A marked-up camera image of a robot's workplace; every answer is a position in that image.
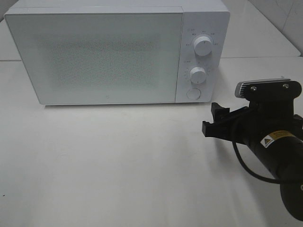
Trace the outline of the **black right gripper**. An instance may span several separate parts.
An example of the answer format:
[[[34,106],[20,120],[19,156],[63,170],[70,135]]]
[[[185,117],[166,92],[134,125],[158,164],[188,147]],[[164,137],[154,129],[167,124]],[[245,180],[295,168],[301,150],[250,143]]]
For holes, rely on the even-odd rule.
[[[235,96],[249,106],[232,120],[230,108],[211,103],[214,123],[202,122],[205,137],[246,144],[251,150],[302,151],[303,119],[294,114],[294,100],[301,94],[297,81],[246,81],[238,83]]]

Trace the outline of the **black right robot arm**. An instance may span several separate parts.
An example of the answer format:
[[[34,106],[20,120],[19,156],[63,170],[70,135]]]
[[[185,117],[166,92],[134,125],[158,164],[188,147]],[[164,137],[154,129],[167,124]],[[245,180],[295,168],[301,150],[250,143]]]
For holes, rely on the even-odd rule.
[[[213,122],[202,123],[202,133],[230,141],[244,170],[266,183],[278,184],[286,210],[303,219],[303,119],[294,113],[294,100],[302,86],[291,79],[244,81],[235,96],[248,106],[235,111],[211,104]],[[242,159],[238,144],[246,145],[271,178],[253,172]]]

